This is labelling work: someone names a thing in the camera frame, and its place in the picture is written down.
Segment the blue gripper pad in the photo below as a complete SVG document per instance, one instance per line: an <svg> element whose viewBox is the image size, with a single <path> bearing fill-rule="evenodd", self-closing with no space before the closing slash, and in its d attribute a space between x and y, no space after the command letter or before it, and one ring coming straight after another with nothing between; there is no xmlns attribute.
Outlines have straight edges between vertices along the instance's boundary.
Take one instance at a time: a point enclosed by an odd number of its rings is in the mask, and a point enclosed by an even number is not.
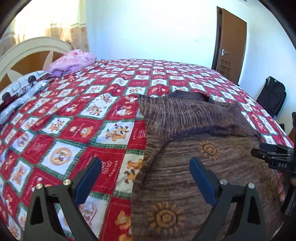
<svg viewBox="0 0 296 241"><path fill-rule="evenodd" d="M197 157L189 162L190 173L207 204L215 207L218 203L219 179L201 163Z"/></svg>
<svg viewBox="0 0 296 241"><path fill-rule="evenodd" d="M80 183L75 189L74 205L78 207L80 204L85 203L93 185L95 184L98 176L102 170L102 162L99 158L93 162L90 168L84 173Z"/></svg>

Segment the patterned pillowcase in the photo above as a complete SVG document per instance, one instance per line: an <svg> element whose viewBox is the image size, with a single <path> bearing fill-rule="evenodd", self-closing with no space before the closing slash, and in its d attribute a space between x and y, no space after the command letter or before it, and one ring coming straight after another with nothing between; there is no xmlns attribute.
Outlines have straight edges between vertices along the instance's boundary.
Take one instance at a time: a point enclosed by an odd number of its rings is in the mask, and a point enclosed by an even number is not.
<svg viewBox="0 0 296 241"><path fill-rule="evenodd" d="M20 77L17 81L8 85L0 92L0 111L7 107L15 99L26 93L34 83L45 80L50 74L43 70L38 70Z"/></svg>

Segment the cartoon bear print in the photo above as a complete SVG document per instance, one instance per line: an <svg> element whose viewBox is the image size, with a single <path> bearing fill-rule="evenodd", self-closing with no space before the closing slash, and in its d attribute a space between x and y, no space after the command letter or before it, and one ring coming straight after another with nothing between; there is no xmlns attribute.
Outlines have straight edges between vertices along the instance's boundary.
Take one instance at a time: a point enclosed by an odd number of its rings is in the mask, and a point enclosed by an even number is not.
<svg viewBox="0 0 296 241"><path fill-rule="evenodd" d="M118 139L125 139L126 138L126 134L117 134L116 131L110 131L109 129L107 129L106 132L106 139L112 138L112 141L117 141Z"/></svg>
<svg viewBox="0 0 296 241"><path fill-rule="evenodd" d="M131 226L131 216L127 216L123 210L117 216L115 224L119 226L120 230L127 230Z"/></svg>
<svg viewBox="0 0 296 241"><path fill-rule="evenodd" d="M80 135L83 137L83 138L86 138L93 130L93 126L90 126L90 127L84 127L81 131L80 131Z"/></svg>

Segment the finger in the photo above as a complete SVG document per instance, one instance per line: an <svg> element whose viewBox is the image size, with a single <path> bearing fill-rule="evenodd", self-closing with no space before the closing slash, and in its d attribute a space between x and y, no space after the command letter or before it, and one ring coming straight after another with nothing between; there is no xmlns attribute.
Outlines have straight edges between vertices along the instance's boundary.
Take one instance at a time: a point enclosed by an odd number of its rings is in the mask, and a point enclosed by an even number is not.
<svg viewBox="0 0 296 241"><path fill-rule="evenodd" d="M286 194L285 194L285 190L283 190L280 194L279 194L279 200L281 202L285 201L286 198Z"/></svg>
<svg viewBox="0 0 296 241"><path fill-rule="evenodd" d="M284 176L281 176L278 180L278 194L280 194L284 189Z"/></svg>
<svg viewBox="0 0 296 241"><path fill-rule="evenodd" d="M296 186L296 177L292 177L290 182L293 186Z"/></svg>

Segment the curtain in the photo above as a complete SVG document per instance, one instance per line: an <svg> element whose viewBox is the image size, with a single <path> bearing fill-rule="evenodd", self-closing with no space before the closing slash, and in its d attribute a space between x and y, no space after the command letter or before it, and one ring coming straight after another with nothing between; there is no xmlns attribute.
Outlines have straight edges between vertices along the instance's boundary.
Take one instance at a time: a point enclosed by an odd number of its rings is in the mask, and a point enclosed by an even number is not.
<svg viewBox="0 0 296 241"><path fill-rule="evenodd" d="M86 0L32 0L0 39L0 56L24 40L42 36L59 38L88 52Z"/></svg>

